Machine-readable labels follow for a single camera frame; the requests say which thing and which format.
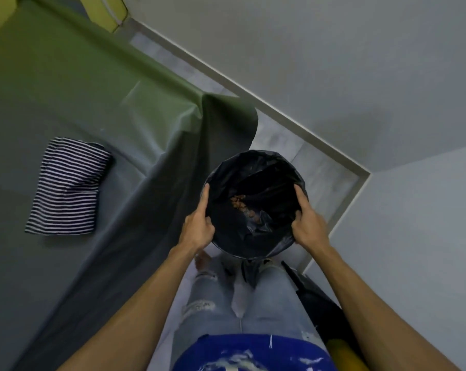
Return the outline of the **person's right hand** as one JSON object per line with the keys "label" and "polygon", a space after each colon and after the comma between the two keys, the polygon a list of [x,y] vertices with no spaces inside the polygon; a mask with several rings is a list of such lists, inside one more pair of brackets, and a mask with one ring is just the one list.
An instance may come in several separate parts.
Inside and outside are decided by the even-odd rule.
{"label": "person's right hand", "polygon": [[316,211],[314,218],[304,218],[299,215],[300,210],[297,210],[295,220],[292,222],[294,239],[315,259],[330,247],[327,224]]}

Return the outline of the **person's left hand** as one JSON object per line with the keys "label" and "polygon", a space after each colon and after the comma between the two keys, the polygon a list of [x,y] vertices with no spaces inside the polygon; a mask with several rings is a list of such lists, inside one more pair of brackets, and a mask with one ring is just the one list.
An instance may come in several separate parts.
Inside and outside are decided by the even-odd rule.
{"label": "person's left hand", "polygon": [[211,219],[196,216],[188,220],[186,217],[179,238],[179,249],[194,256],[212,242],[214,233]]}

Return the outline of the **black bin with bag liner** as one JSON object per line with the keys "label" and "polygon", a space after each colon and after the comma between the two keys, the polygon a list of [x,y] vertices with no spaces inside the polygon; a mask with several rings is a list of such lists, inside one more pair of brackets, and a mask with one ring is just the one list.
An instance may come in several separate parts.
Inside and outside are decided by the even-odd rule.
{"label": "black bin with bag liner", "polygon": [[[248,262],[278,255],[294,243],[292,222],[300,210],[294,184],[306,194],[305,181],[279,153],[248,150],[222,162],[207,178],[206,216],[215,227],[212,243],[222,252]],[[244,194],[260,205],[255,224],[233,208],[229,198]]]}

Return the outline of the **person's right forearm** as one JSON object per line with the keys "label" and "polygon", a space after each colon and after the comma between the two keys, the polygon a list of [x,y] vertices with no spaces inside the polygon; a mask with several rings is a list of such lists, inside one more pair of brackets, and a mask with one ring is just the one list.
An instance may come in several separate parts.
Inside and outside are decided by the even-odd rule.
{"label": "person's right forearm", "polygon": [[460,371],[387,305],[329,243],[304,249],[328,280],[372,371]]}

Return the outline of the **person's left forearm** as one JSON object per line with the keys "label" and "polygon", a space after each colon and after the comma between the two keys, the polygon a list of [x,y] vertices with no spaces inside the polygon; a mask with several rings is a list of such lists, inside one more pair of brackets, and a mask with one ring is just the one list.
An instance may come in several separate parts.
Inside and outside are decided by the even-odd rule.
{"label": "person's left forearm", "polygon": [[145,371],[181,280],[210,242],[181,242],[109,321],[57,371]]}

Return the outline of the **brown crumbs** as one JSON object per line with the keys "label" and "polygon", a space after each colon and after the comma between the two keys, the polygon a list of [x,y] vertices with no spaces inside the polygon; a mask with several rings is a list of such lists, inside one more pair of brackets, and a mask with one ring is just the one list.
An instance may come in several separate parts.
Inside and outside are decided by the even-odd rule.
{"label": "brown crumbs", "polygon": [[244,194],[236,194],[229,198],[230,204],[236,210],[240,211],[248,220],[252,220],[255,224],[262,223],[261,207],[246,200]]}

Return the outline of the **light blue ripped jeans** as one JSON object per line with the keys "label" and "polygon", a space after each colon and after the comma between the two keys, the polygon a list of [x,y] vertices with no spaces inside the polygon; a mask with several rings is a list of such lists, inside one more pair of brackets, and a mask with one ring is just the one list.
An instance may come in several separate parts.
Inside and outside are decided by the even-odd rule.
{"label": "light blue ripped jeans", "polygon": [[174,334],[170,368],[204,335],[276,335],[303,339],[327,351],[284,269],[271,260],[245,267],[252,275],[253,292],[241,318],[232,309],[229,269],[227,260],[217,256],[198,270]]}

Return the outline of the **folded black white striped cloth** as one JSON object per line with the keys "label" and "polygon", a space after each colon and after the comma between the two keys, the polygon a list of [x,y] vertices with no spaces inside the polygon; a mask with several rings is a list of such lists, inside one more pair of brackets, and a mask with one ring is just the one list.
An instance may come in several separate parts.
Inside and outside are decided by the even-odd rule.
{"label": "folded black white striped cloth", "polygon": [[85,235],[96,228],[100,183],[113,156],[102,145],[55,137],[44,152],[25,232]]}

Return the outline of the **blue paint-stained shirt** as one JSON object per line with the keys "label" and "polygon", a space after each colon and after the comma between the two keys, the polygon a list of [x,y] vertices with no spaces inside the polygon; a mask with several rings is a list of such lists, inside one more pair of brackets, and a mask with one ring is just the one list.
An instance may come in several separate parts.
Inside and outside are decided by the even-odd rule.
{"label": "blue paint-stained shirt", "polygon": [[326,350],[276,335],[204,335],[170,371],[337,371]]}

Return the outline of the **green tablecloth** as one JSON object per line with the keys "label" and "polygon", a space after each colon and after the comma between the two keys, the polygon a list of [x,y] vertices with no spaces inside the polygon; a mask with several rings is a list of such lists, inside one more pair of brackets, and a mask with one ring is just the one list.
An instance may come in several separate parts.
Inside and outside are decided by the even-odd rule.
{"label": "green tablecloth", "polygon": [[[68,7],[19,0],[0,29],[0,371],[55,371],[88,341],[257,124],[247,102],[203,92]],[[89,235],[24,232],[55,137],[113,155]]]}

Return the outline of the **yellow round object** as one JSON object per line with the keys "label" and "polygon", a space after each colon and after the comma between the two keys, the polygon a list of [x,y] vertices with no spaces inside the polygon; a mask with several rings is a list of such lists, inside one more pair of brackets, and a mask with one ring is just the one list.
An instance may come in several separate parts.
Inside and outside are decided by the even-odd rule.
{"label": "yellow round object", "polygon": [[370,371],[365,362],[342,339],[330,339],[326,348],[338,371]]}

